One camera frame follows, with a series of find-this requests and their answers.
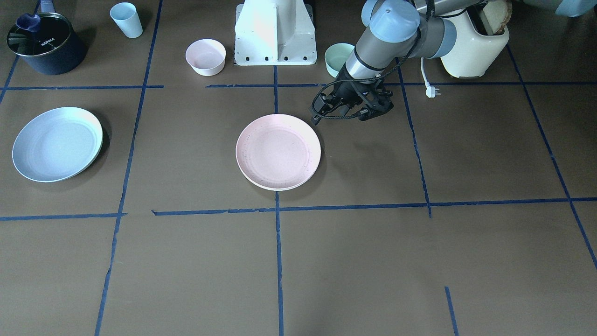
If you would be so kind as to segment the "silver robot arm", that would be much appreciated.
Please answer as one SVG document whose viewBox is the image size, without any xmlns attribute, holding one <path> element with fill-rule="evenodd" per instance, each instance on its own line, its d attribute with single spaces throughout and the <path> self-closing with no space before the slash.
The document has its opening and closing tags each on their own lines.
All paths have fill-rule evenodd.
<svg viewBox="0 0 597 336">
<path fill-rule="evenodd" d="M 312 122 L 361 121 L 393 107 L 384 87 L 386 68 L 407 59 L 439 58 L 454 78 L 478 78 L 509 41 L 510 0 L 368 0 L 361 11 L 365 31 L 339 70 L 330 94 L 311 104 Z"/>
</svg>

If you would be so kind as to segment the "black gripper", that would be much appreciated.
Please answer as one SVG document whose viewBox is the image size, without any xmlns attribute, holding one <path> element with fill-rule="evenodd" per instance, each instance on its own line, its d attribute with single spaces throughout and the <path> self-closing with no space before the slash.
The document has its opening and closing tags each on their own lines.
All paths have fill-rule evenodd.
<svg viewBox="0 0 597 336">
<path fill-rule="evenodd" d="M 383 76 L 356 79 L 344 65 L 335 81 L 320 89 L 311 102 L 311 122 L 317 126 L 322 119 L 373 119 L 394 108 L 392 96 Z"/>
</svg>

